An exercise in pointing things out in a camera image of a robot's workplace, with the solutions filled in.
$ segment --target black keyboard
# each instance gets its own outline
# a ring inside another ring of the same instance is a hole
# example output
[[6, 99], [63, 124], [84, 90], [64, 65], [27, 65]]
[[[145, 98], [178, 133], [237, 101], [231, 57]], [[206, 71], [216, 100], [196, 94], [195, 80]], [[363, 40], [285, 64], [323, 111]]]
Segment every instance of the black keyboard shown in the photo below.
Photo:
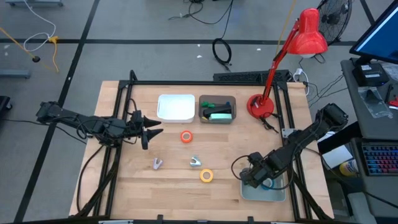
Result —
[[398, 175], [398, 144], [363, 143], [368, 175]]
[[[264, 84], [268, 78], [269, 71], [256, 72], [227, 72], [215, 73], [214, 81], [219, 82], [249, 82]], [[277, 70], [274, 75], [274, 82], [290, 82], [292, 80], [288, 70]]]

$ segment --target wooden tabletop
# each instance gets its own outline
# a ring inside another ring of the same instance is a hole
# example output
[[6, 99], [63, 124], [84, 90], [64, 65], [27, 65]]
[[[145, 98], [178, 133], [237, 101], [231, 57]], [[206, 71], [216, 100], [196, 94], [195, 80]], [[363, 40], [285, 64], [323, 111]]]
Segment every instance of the wooden tabletop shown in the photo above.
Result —
[[[117, 87], [118, 82], [103, 82], [95, 115], [112, 115]], [[288, 83], [288, 87], [295, 126], [304, 129], [312, 123], [304, 86]], [[255, 221], [293, 221], [289, 189], [284, 202], [245, 200], [240, 194], [240, 181], [234, 178], [230, 169], [231, 163], [239, 156], [256, 151], [265, 156], [282, 145], [280, 134], [265, 130], [261, 122], [246, 110], [249, 97], [262, 91], [261, 86], [134, 85], [132, 97], [142, 114], [150, 119], [159, 120], [156, 111], [161, 94], [193, 94], [196, 101], [200, 95], [231, 95], [236, 98], [237, 115], [232, 124], [203, 124], [197, 115], [192, 123], [163, 123], [153, 127], [164, 128], [164, 132], [150, 141], [147, 151], [142, 150], [140, 142], [123, 144], [111, 218], [154, 220], [158, 214], [163, 214], [165, 220], [244, 221], [253, 216]], [[285, 126], [288, 127], [281, 91], [280, 97]], [[276, 118], [267, 120], [279, 130]], [[180, 133], [184, 130], [193, 133], [193, 141], [188, 144], [180, 140]], [[99, 146], [95, 139], [88, 141], [82, 164]], [[308, 147], [318, 150], [314, 142]], [[201, 167], [190, 166], [190, 158], [194, 155], [202, 161]], [[104, 149], [88, 164], [83, 175], [81, 207], [98, 186], [103, 156]], [[164, 162], [159, 170], [152, 168], [155, 157]], [[303, 151], [302, 161], [307, 189], [325, 213], [333, 217], [319, 156]], [[247, 166], [247, 160], [241, 159], [235, 164], [234, 171], [238, 174]], [[200, 180], [202, 169], [214, 172], [213, 181], [203, 183]], [[76, 195], [70, 214], [76, 213], [75, 200]], [[105, 203], [102, 203], [100, 214], [103, 214], [104, 207]], [[299, 207], [303, 217], [301, 203]]]

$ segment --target white container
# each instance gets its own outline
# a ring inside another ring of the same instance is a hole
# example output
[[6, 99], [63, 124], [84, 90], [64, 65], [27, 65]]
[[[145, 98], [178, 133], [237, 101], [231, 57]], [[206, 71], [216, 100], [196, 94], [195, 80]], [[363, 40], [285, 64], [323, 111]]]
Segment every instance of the white container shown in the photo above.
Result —
[[195, 117], [195, 96], [160, 95], [157, 117], [165, 123], [191, 123]]

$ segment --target monitor screen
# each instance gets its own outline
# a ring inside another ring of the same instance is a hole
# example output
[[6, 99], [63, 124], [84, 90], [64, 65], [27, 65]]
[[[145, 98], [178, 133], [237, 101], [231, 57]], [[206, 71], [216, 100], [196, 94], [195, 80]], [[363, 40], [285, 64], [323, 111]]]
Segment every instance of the monitor screen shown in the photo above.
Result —
[[387, 8], [350, 53], [398, 63], [398, 1]]

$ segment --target black fan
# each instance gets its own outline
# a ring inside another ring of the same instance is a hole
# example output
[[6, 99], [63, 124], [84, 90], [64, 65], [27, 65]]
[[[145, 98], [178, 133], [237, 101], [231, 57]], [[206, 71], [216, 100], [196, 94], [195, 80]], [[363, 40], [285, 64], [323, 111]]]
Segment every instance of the black fan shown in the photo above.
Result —
[[352, 0], [322, 0], [319, 4], [319, 32], [328, 45], [340, 41], [351, 17], [352, 6]]

